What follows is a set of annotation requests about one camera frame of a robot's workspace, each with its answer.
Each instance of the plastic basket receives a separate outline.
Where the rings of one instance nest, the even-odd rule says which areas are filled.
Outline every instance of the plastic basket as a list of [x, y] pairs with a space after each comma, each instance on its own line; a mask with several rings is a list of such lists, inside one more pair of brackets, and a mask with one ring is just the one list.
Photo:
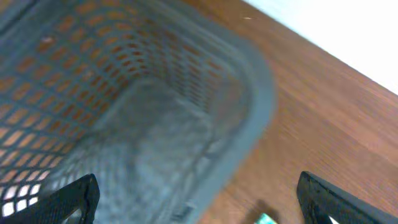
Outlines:
[[41, 0], [6, 28], [3, 217], [93, 173], [95, 223], [192, 223], [274, 108], [259, 52], [180, 2]]

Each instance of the small green item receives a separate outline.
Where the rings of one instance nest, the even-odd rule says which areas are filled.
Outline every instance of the small green item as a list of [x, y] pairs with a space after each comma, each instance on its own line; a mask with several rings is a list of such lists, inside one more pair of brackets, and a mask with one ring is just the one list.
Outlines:
[[263, 213], [255, 224], [278, 224], [267, 214]]

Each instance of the gray plastic basket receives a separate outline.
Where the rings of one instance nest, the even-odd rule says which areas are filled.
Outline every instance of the gray plastic basket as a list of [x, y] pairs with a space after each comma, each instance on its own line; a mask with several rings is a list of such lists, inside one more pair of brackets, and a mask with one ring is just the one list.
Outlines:
[[2, 216], [94, 173], [95, 223], [193, 223], [274, 108], [260, 53], [180, 2], [41, 0], [6, 28]]

